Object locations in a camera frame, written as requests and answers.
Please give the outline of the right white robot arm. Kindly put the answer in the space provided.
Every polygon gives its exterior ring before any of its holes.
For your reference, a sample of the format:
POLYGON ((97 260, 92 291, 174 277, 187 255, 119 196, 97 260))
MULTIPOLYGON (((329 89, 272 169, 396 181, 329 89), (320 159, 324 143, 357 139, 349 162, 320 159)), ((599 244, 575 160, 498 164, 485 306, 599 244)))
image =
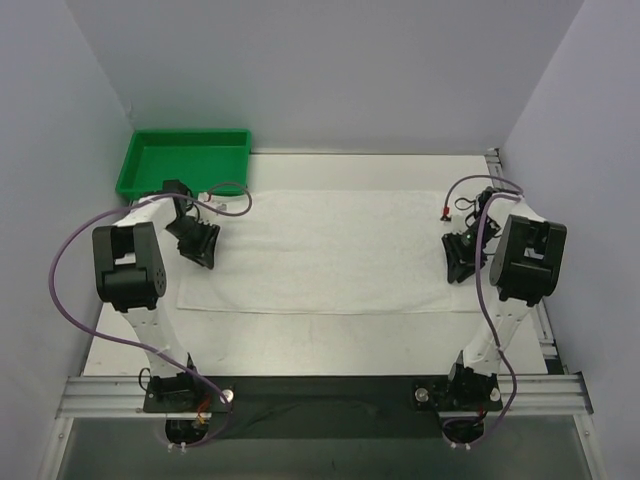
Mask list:
POLYGON ((515 191, 488 187, 472 223, 442 237, 447 282, 473 278, 484 321, 460 352, 443 396, 463 410, 499 399, 497 374, 506 347, 529 312, 556 289, 568 229, 536 214, 515 191))

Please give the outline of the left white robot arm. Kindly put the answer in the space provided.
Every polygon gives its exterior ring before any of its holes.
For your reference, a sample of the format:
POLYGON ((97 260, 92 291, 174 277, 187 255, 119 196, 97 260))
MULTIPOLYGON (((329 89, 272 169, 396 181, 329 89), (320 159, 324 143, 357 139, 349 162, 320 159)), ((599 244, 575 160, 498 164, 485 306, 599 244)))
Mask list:
POLYGON ((188 412, 201 402, 205 387, 176 361, 195 370, 187 350, 177 340, 161 298, 168 286, 158 235, 164 231, 177 240, 177 251, 200 267, 214 267, 220 227, 187 213, 193 198, 178 180, 167 180, 160 193, 167 196, 130 212, 122 220, 92 232, 96 287, 100 299, 110 304, 132 326, 137 341, 159 350, 166 359, 149 353, 150 380, 146 390, 155 399, 168 400, 188 412))

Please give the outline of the white towel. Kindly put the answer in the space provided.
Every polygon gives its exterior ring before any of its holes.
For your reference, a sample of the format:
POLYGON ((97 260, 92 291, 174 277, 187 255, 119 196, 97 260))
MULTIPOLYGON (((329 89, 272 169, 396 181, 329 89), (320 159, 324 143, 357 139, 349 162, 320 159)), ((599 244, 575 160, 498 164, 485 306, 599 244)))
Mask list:
POLYGON ((258 314, 471 313, 447 281, 434 191, 268 191, 221 228, 215 266, 182 270, 177 306, 258 314))

